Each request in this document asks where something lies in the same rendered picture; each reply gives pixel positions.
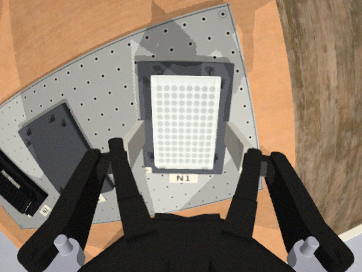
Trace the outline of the black well plate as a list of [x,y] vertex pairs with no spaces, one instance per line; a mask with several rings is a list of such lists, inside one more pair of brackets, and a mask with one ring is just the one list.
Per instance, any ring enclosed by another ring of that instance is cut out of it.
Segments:
[[37,197],[34,194],[30,196],[30,193],[31,191],[0,162],[0,195],[24,214]]

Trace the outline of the white well plate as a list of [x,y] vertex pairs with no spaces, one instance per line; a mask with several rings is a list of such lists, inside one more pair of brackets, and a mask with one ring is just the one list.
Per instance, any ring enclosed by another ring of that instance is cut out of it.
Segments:
[[220,85],[214,76],[151,76],[157,168],[213,169]]

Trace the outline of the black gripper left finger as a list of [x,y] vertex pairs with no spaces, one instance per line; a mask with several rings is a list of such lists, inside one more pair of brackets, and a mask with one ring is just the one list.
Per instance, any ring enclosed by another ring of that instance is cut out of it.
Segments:
[[132,173],[144,143],[144,120],[138,120],[123,139],[108,140],[109,152],[85,153],[48,219],[18,251],[17,259],[28,272],[77,272],[84,265],[84,249],[107,174],[113,174],[133,271],[169,272],[168,253]]

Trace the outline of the white label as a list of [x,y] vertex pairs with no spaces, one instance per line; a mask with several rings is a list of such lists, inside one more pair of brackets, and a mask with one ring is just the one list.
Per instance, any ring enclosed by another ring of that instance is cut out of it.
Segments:
[[99,202],[103,202],[103,201],[106,201],[106,199],[105,199],[105,197],[104,197],[102,194],[100,194],[98,203],[99,203]]
[[52,208],[50,208],[47,204],[45,204],[44,207],[40,210],[40,213],[46,216],[51,209]]
[[169,174],[170,182],[179,182],[179,183],[197,183],[198,175],[175,175]]

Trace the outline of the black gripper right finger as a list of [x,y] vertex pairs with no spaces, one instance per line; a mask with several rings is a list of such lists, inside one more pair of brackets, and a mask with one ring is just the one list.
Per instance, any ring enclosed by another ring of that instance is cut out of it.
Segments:
[[271,197],[289,266],[296,272],[345,272],[354,263],[352,251],[325,223],[283,153],[263,155],[233,122],[226,122],[224,144],[241,175],[211,255],[209,272],[245,272],[260,176]]

